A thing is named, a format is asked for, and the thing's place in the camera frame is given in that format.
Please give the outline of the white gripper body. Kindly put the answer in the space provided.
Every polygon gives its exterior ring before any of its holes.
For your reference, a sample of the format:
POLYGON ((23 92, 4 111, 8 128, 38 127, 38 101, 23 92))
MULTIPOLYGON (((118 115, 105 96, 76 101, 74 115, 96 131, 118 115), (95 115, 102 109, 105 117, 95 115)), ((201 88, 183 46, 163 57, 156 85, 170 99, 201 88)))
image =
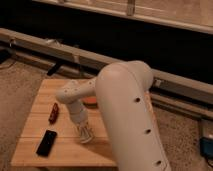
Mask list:
POLYGON ((77 131, 80 137, 80 142, 86 144, 94 138, 93 130, 87 121, 77 124, 77 131))

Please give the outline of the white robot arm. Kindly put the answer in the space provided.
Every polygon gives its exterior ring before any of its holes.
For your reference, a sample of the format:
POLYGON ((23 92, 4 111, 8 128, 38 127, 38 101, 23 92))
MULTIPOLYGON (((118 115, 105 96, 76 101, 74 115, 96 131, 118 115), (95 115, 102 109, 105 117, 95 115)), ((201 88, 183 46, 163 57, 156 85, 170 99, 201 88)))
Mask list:
POLYGON ((57 91, 56 99, 66 105, 83 143, 91 141, 93 132, 82 99, 97 99, 119 171, 171 171, 145 96, 152 83, 146 63, 118 62, 83 84, 69 81, 57 91))

